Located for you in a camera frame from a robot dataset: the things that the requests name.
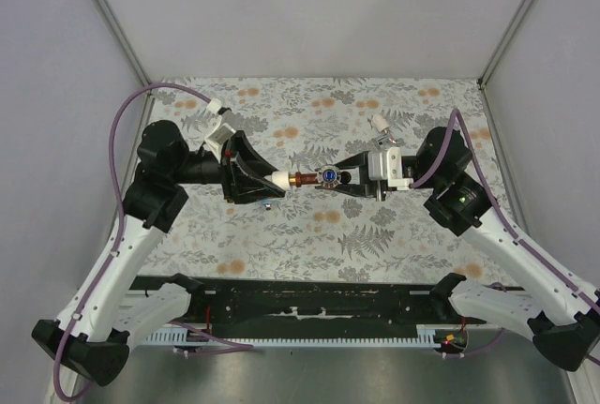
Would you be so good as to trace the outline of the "brown faucet chrome knob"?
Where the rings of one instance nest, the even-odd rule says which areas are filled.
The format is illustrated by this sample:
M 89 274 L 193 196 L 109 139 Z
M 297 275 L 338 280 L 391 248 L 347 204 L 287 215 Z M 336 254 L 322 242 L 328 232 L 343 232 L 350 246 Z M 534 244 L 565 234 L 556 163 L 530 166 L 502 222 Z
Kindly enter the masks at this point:
M 325 165 L 316 172 L 295 172 L 289 176 L 292 187 L 315 186 L 333 188 L 340 183 L 341 172 L 333 165 Z

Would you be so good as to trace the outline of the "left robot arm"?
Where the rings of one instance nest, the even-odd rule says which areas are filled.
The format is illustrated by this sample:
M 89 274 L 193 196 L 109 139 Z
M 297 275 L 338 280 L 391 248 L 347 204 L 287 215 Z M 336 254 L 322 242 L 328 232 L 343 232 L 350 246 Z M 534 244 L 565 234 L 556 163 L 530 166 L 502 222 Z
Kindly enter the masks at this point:
M 32 337 L 55 362 L 106 386 L 130 353 L 163 325 L 196 322 L 206 299 L 200 282 L 182 274 L 127 311 L 119 308 L 149 254 L 170 231 L 188 201 L 187 185 L 219 185 L 224 198 L 249 204 L 282 198 L 291 189 L 279 171 L 229 124 L 214 129 L 193 152 L 172 121 L 150 124 L 138 147 L 139 164 L 124 193 L 122 212 L 107 245 L 80 290 L 53 320 L 36 323 Z

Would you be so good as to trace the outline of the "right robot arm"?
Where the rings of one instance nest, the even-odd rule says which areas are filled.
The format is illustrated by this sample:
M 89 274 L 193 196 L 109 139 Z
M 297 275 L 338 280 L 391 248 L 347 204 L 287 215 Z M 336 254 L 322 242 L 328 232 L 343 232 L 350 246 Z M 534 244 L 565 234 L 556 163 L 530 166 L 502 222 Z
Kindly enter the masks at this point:
M 327 166 L 322 186 L 379 202 L 393 191 L 428 189 L 424 206 L 441 227 L 482 250 L 522 288 L 522 297 L 449 274 L 434 287 L 438 322 L 459 315 L 521 335 L 551 364 L 574 372 L 599 343 L 599 290 L 535 242 L 466 172 L 474 156 L 460 133 L 435 127 L 417 153 L 404 156 L 388 132 L 364 151 Z

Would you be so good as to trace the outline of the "white pipe elbow fitting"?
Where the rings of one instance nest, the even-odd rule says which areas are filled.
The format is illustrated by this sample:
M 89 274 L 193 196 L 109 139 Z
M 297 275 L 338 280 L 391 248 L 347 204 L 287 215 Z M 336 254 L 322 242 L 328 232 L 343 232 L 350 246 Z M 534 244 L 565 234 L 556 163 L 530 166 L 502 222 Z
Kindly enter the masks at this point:
M 272 172 L 270 181 L 277 187 L 279 187 L 285 191 L 290 191 L 292 189 L 292 184 L 291 184 L 290 179 L 291 179 L 291 176 L 290 176 L 289 172 L 275 171 L 275 172 Z

